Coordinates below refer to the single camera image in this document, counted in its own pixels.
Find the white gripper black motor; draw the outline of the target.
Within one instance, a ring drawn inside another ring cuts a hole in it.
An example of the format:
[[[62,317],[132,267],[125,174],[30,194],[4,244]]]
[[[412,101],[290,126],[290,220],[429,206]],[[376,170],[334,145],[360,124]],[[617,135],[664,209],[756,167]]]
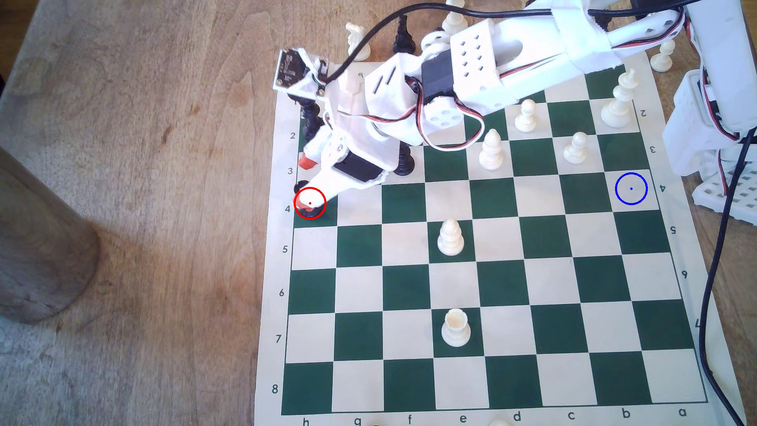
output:
[[[422,59],[395,54],[363,77],[347,70],[326,86],[327,127],[308,141],[298,160],[311,180],[295,184],[299,215],[321,215],[327,202],[348,189],[382,183],[398,168],[414,166],[408,142],[417,139],[415,118]]]

